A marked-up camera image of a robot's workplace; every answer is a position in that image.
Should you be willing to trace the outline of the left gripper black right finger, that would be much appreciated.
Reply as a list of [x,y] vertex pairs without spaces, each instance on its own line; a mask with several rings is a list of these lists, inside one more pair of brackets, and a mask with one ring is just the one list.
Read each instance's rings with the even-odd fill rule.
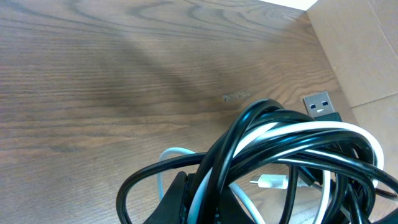
[[220,195],[220,202],[217,209],[217,223],[254,224],[229,188],[224,188]]

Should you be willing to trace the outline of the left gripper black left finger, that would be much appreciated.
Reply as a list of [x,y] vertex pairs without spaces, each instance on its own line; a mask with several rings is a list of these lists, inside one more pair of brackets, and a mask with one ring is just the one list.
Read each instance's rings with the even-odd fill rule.
[[150,215],[150,222],[154,224],[185,223],[187,208],[185,196],[187,195],[188,175],[181,171],[174,178],[169,189],[163,194],[162,174],[157,175],[157,188],[160,203]]

